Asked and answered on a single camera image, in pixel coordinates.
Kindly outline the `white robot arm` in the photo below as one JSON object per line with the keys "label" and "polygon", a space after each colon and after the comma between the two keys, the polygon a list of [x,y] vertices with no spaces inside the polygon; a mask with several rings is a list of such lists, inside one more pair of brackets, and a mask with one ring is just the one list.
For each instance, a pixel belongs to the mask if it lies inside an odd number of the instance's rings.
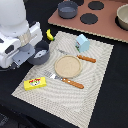
{"label": "white robot arm", "polygon": [[23,0],[0,0],[0,67],[20,66],[42,38],[39,22],[29,26]]}

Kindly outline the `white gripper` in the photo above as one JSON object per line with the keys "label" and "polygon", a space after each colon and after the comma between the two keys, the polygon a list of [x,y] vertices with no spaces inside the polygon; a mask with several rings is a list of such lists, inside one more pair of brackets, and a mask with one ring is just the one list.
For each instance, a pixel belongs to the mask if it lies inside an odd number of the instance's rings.
{"label": "white gripper", "polygon": [[40,23],[32,25],[28,33],[18,38],[6,37],[0,33],[0,67],[8,68],[13,63],[20,66],[34,53],[34,46],[42,40]]}

